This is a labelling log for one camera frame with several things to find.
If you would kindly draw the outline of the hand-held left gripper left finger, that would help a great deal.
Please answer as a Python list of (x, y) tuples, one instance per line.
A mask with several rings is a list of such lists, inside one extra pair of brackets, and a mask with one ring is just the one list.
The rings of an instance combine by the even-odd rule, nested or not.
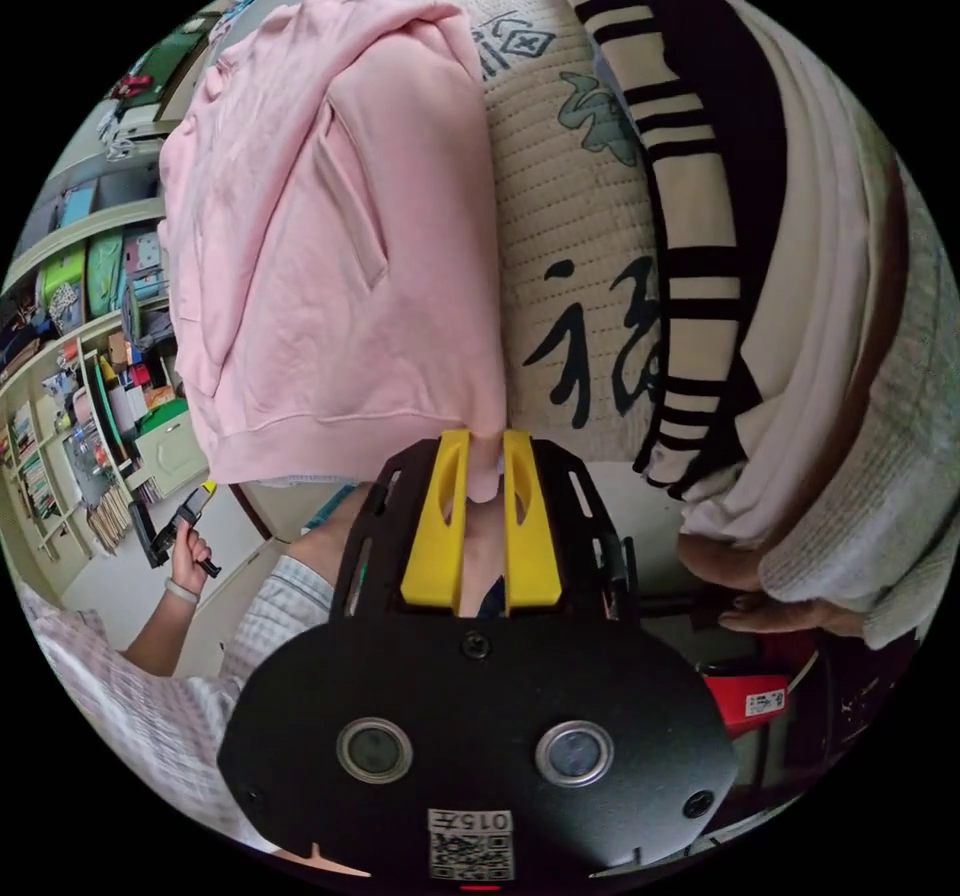
[(400, 583), (403, 602), (409, 606), (460, 605), (470, 447), (467, 430), (446, 431), (437, 441)]

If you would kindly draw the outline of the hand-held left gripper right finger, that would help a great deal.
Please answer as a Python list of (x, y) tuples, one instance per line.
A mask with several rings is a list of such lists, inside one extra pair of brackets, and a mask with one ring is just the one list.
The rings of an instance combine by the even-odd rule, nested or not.
[(506, 431), (503, 455), (506, 606), (552, 608), (561, 578), (531, 435)]

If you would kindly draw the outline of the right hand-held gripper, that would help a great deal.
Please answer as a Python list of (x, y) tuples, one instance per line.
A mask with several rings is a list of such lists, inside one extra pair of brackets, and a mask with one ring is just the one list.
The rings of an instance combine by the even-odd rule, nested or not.
[(213, 481), (203, 482), (174, 512), (169, 522), (157, 530), (148, 520), (148, 561), (152, 568), (159, 568), (169, 560), (181, 522), (194, 529), (203, 511), (217, 491)]

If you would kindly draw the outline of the person's right hand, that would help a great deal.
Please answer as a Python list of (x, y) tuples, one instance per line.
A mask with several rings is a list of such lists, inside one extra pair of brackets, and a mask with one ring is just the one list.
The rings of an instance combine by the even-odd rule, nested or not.
[(183, 520), (178, 523), (170, 559), (170, 582), (199, 597), (208, 579), (203, 564), (211, 561), (212, 553), (196, 529)]

